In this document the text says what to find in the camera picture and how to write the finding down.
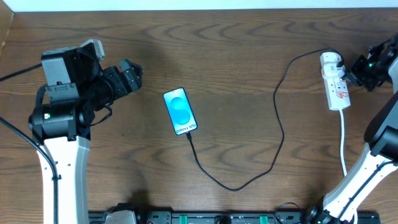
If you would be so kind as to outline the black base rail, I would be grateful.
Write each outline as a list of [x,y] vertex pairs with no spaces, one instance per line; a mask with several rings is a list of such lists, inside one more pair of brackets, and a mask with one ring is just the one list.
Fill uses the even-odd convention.
[[[106,217],[111,212],[89,212],[90,223],[106,223]],[[215,224],[215,223],[236,223],[236,224],[260,224],[260,223],[303,223],[302,212],[281,211],[276,213],[173,213],[173,212],[147,212],[144,221],[150,224]],[[376,213],[358,213],[359,224],[381,224],[381,219]]]

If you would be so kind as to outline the blue Galaxy smartphone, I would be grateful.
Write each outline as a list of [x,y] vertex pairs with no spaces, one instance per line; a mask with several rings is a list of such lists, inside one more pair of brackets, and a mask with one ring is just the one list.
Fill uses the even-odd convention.
[[183,87],[164,93],[163,99],[176,135],[183,135],[198,128],[192,107]]

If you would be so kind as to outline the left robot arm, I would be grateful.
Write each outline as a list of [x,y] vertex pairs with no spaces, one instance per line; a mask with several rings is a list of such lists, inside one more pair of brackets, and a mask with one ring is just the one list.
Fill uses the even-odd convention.
[[86,168],[95,112],[110,110],[142,86],[139,64],[124,59],[102,68],[103,59],[95,39],[41,56],[47,83],[37,93],[29,126],[41,150],[44,223],[89,222]]

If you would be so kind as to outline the brown cardboard panel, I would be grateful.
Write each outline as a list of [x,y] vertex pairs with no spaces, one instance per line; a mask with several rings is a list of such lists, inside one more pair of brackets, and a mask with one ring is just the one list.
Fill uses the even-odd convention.
[[12,20],[14,18],[14,12],[7,6],[7,4],[1,0],[0,3],[0,53],[5,48],[6,39],[9,35]]

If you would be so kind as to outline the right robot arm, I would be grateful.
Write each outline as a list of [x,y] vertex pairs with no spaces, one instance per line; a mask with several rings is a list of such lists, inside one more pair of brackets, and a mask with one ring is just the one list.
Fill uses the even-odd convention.
[[[367,91],[389,82],[397,90],[397,36],[369,48],[350,69],[335,52],[320,56],[321,75],[325,84],[328,107],[341,113],[350,106],[347,85],[362,86]],[[313,206],[304,223],[356,223],[357,208],[375,186],[397,170],[397,94],[368,125],[364,149],[354,166],[343,171],[344,178],[318,205]]]

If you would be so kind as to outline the white charger plug adapter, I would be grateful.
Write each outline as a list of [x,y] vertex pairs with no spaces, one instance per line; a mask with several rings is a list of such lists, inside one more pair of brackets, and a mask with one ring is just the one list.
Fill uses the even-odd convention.
[[325,52],[320,56],[321,75],[325,80],[341,78],[345,74],[343,57],[336,52]]

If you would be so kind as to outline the white power strip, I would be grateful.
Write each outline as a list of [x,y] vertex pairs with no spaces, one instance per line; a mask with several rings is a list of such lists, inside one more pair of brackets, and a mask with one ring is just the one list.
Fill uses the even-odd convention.
[[351,105],[348,87],[341,78],[324,80],[328,107],[332,111],[343,110]]

